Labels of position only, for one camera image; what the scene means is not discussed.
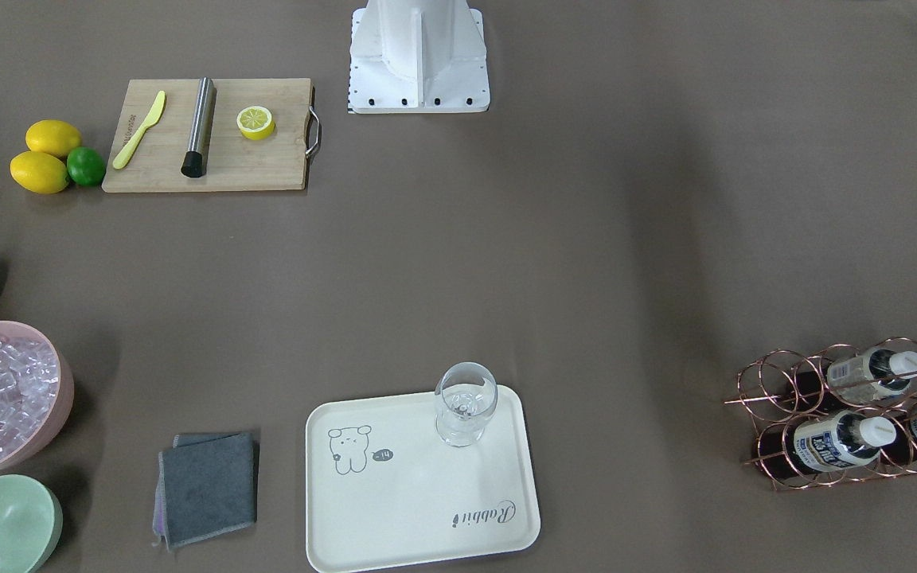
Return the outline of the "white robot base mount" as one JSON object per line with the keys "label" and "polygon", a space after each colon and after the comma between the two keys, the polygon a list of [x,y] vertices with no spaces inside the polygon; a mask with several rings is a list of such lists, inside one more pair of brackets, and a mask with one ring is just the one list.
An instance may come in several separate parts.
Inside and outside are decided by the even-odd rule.
{"label": "white robot base mount", "polygon": [[349,112],[489,109],[483,14],[468,2],[369,1],[350,22]]}

